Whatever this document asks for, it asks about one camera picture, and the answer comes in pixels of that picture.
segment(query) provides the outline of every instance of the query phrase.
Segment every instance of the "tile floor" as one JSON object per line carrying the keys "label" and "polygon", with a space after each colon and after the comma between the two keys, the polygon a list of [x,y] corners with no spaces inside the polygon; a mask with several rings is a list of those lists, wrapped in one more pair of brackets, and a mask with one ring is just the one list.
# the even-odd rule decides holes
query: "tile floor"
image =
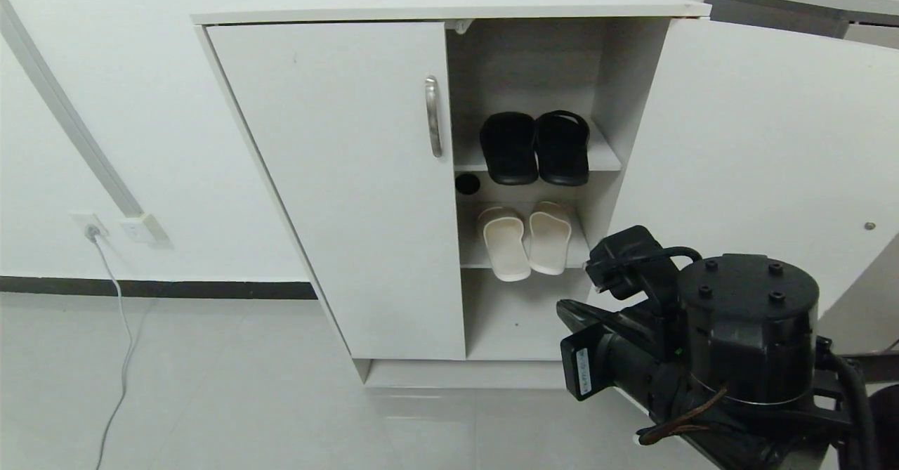
{"label": "tile floor", "polygon": [[[113,298],[0,294],[0,467],[92,470],[125,345]],[[711,469],[609,391],[367,390],[315,301],[126,300],[104,469]]]}

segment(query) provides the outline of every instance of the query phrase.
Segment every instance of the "white slipper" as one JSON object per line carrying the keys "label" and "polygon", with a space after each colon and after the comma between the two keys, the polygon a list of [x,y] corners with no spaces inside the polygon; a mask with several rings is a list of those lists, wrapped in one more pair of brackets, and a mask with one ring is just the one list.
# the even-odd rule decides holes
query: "white slipper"
{"label": "white slipper", "polygon": [[487,257],[498,279],[515,282],[530,276],[524,252],[524,223],[511,208],[492,207],[478,215],[478,232],[487,246]]}
{"label": "white slipper", "polygon": [[571,220],[560,205],[541,201],[527,220],[530,226],[530,267],[546,275],[562,275],[568,259]]}

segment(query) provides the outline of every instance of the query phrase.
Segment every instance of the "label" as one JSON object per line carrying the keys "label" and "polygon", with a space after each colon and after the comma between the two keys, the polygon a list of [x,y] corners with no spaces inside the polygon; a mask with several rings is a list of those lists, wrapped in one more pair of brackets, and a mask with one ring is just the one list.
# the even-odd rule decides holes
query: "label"
{"label": "label", "polygon": [[593,384],[590,382],[590,357],[587,349],[582,348],[575,353],[577,361],[577,381],[581,388],[581,396],[590,393],[593,390]]}

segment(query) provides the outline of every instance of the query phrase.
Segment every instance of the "slide sandal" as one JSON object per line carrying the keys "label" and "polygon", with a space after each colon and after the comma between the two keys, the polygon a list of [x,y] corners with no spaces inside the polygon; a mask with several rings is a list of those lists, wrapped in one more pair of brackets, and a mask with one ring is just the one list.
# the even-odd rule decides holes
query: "slide sandal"
{"label": "slide sandal", "polygon": [[583,117],[556,110],[540,115],[535,149],[540,178],[555,185],[584,185],[590,178],[587,141],[590,127]]}
{"label": "slide sandal", "polygon": [[525,185],[537,181],[533,117],[521,112],[490,115],[480,136],[487,172],[494,182]]}
{"label": "slide sandal", "polygon": [[504,282],[530,276],[524,252],[524,223],[511,208],[492,207],[478,215],[478,230],[487,246],[487,257],[494,275]]}
{"label": "slide sandal", "polygon": [[530,267],[546,275],[562,275],[568,259],[571,221],[560,205],[541,201],[527,220],[530,226]]}

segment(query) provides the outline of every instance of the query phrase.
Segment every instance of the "white cabinet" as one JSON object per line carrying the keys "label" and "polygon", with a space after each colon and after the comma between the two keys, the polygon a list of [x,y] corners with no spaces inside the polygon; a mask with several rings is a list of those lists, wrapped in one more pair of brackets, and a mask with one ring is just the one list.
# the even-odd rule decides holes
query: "white cabinet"
{"label": "white cabinet", "polygon": [[[708,13],[684,0],[267,0],[194,20],[363,378],[561,387],[556,300],[620,306],[580,268],[610,230],[793,262],[823,307],[899,230],[899,51]],[[474,22],[444,29],[459,19]],[[590,124],[588,184],[491,182],[484,118],[556,109]],[[474,195],[454,190],[462,172],[479,176]],[[544,199],[575,222],[568,270],[498,281],[476,215],[504,204],[526,217]]]}

